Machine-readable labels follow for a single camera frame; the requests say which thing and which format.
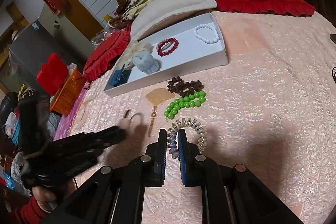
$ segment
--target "white bead bracelet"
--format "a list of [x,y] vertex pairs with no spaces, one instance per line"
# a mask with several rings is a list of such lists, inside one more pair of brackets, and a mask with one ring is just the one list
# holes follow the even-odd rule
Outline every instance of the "white bead bracelet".
[[[198,30],[199,30],[200,28],[208,28],[208,29],[212,30],[212,31],[214,32],[214,34],[215,34],[215,38],[209,40],[209,39],[206,39],[206,38],[200,36],[200,35],[198,34]],[[195,36],[196,36],[199,40],[202,40],[203,42],[205,42],[205,43],[207,43],[207,44],[214,44],[214,43],[217,43],[217,42],[219,41],[219,35],[218,35],[218,33],[217,33],[217,30],[216,30],[214,27],[212,27],[212,26],[210,26],[210,25],[207,25],[207,24],[200,24],[200,25],[197,25],[197,26],[194,28],[194,33],[195,33]]]

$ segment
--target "white pillow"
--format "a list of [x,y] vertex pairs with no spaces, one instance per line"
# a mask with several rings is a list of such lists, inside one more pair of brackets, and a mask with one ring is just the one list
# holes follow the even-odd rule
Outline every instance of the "white pillow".
[[140,40],[196,11],[216,8],[215,0],[153,0],[131,26],[131,39]]

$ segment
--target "red sleeve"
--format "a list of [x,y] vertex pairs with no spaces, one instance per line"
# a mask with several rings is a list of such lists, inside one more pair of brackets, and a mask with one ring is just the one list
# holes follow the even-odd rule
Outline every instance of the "red sleeve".
[[48,215],[40,208],[34,197],[31,197],[28,204],[22,209],[17,208],[15,214],[20,224],[38,224]]

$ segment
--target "purple fabric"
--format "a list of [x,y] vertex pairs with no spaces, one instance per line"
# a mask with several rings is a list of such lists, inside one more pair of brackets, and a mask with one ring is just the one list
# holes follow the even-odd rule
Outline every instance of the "purple fabric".
[[54,137],[54,141],[57,141],[59,139],[65,138],[68,136],[68,130],[70,129],[71,123],[74,119],[75,114],[77,113],[77,110],[79,106],[82,103],[83,96],[85,95],[87,83],[83,87],[81,93],[79,94],[75,104],[73,105],[73,108],[71,109],[70,113],[68,115],[62,115],[61,120],[59,121],[56,134]]

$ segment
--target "white box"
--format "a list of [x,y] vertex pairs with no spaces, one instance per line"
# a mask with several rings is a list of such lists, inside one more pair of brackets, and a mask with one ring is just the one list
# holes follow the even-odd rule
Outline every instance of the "white box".
[[[209,24],[214,26],[219,35],[219,41],[214,44],[206,44],[196,38],[194,27],[199,24]],[[207,39],[214,38],[213,31],[208,28],[201,28],[198,30],[198,33]],[[176,38],[179,41],[177,49],[167,56],[159,56],[157,54],[156,44],[170,37]],[[221,30],[211,13],[192,17],[171,25],[142,39],[141,42],[150,42],[154,45],[152,55],[154,59],[159,62],[160,70],[147,75],[134,66],[128,82],[113,87],[109,83],[115,70],[121,67],[121,64],[117,63],[104,89],[104,92],[108,96],[114,97],[145,86],[169,80],[172,77],[183,76],[200,70],[228,64],[224,39]]]

